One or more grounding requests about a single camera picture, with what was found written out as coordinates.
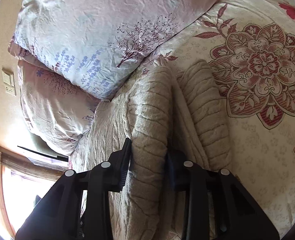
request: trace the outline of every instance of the pillowcase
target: pillowcase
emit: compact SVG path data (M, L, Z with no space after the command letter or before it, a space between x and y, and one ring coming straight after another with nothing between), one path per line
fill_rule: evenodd
M217 0L23 0L15 42L97 98Z
M14 35L9 42L8 52L19 60L24 60L34 66L43 68L45 70L50 70L48 67L46 67L46 65L44 65L36 57L34 57L27 49L23 49L20 45L16 44L14 42Z
M93 122L99 99L64 77L19 60L21 108L30 132L48 146L70 155Z

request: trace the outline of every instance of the bedsheet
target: bedsheet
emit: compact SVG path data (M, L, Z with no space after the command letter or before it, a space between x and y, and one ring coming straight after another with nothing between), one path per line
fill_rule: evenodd
M295 0L216 3L146 58L116 96L159 55L177 72L209 63L228 115L232 172L284 236L295 223ZM176 237L173 228L168 239Z

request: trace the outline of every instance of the folded blanket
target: folded blanket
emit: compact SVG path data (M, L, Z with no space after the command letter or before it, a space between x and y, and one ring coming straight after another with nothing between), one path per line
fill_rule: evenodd
M83 170L107 160L126 137L132 140L125 187L110 194L114 239L181 233L184 196L175 196L164 178L168 143L203 168L230 164L227 120L207 63L200 61L177 76L162 57L154 66L130 80L132 86L125 84L111 102L98 105L87 142Z

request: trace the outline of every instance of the tree print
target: tree print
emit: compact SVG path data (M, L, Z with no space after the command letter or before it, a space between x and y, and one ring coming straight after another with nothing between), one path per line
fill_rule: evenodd
M61 75L47 71L44 75L44 82L60 95L76 95L79 88L73 85L70 81L62 77Z
M123 62L146 57L157 46L166 42L177 33L177 22L175 17L168 14L166 17L158 16L155 22L151 20L144 21L143 19L134 25L134 28L129 28L126 24L120 26L117 31L123 33L123 37L116 38L116 48L122 52L123 59L116 66L119 68Z
M89 124L92 124L93 120L94 120L94 116L93 115L87 115L87 116L83 117L82 119L86 120Z

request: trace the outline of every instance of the window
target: window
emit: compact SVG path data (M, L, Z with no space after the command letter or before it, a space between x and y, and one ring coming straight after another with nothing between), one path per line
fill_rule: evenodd
M3 169L2 180L6 211L17 232L31 214L36 196L43 198L55 181L29 176L7 167Z

